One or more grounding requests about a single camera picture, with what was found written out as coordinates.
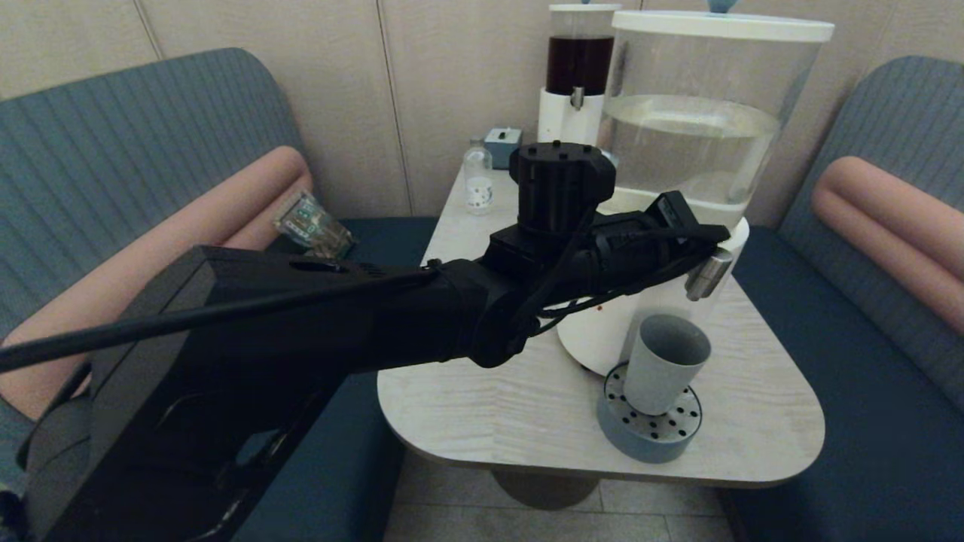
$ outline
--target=white lid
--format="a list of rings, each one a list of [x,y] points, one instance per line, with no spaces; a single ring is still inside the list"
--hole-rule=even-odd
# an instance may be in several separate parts
[[[616,12],[622,4],[549,4],[551,12]]]
[[[826,43],[834,34],[829,22],[709,12],[617,12],[612,26],[652,34],[811,43]]]

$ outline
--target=table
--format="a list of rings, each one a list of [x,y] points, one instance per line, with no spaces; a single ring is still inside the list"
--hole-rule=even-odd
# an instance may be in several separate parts
[[[425,258],[479,257],[491,232],[514,224],[518,189],[506,172],[496,172],[494,191],[492,212],[472,216],[457,178]],[[823,446],[823,413],[736,281],[704,329],[713,353],[692,383],[703,426],[682,457],[660,465],[607,441],[596,419],[603,379],[569,356],[554,331],[497,368],[453,360],[383,370],[379,400],[408,447],[462,467],[717,487],[766,487],[803,472]]]

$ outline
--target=floor tile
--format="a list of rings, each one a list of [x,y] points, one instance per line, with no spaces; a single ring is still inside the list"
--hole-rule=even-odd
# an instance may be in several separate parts
[[[661,516],[401,504],[385,542],[670,542]]]
[[[442,465],[411,452],[405,455],[395,502],[527,508],[509,497],[489,471]],[[599,488],[567,509],[603,511]]]
[[[733,542],[726,518],[666,516],[673,542]]]
[[[722,516],[715,490],[707,487],[623,480],[600,482],[602,510],[628,514]]]

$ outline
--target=gray cup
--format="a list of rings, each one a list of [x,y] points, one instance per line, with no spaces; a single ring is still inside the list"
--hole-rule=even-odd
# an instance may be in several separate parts
[[[646,318],[629,355],[627,401],[643,414],[664,414],[709,357],[710,339],[689,320],[670,314]]]

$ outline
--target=small box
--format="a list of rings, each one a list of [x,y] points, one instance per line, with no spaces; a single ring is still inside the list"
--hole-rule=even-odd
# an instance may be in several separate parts
[[[509,169],[509,156],[521,143],[520,128],[493,128],[485,138],[485,149],[492,154],[492,169]]]

